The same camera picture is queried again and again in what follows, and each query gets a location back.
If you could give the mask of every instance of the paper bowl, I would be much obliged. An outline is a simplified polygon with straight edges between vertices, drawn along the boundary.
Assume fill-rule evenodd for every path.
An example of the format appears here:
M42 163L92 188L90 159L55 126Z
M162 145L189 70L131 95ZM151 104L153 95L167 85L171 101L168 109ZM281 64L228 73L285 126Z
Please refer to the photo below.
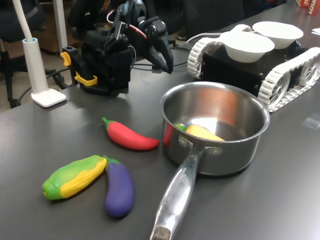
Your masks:
M304 35L296 26L275 21L258 22L252 29L272 40L275 49L285 49Z
M241 63L254 63L275 44L267 37L246 31L230 31L221 35L229 57Z

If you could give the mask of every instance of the box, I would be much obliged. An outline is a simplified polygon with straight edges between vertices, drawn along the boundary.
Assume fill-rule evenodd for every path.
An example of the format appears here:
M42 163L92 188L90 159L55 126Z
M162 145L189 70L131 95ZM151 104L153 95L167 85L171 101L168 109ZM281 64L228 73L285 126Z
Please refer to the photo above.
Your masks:
M308 8L310 0L295 0L300 8Z
M320 8L320 0L309 0L309 15L317 15Z

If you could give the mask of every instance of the yellow toy in pot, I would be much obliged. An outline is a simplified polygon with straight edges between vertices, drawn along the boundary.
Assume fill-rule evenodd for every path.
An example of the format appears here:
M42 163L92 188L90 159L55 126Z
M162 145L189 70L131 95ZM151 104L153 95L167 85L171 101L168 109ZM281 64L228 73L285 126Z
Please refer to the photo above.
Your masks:
M217 135L214 135L207 129L203 128L202 126L198 125L191 125L186 130L186 133L191 134L195 137L202 138L202 139L208 139L213 141L225 141L221 137L218 137Z

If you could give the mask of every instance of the stainless steel pot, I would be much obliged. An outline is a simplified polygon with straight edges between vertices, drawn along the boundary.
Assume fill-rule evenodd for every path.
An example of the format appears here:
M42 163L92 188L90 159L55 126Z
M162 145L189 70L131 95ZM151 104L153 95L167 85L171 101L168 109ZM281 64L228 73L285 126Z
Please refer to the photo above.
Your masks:
M270 122L254 95L215 82L192 82L161 99L163 151L179 164L159 205L150 240L171 240L186 212L196 174L225 176L243 170L254 157ZM190 135L176 124L200 125L225 141Z

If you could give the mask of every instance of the metal handle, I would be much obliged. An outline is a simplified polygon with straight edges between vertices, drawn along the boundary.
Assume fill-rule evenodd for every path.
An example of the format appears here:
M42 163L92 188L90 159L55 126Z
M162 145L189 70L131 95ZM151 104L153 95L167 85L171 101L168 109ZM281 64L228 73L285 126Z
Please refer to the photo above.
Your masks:
M187 210L203 150L191 150L176 171L155 216L150 240L171 240Z

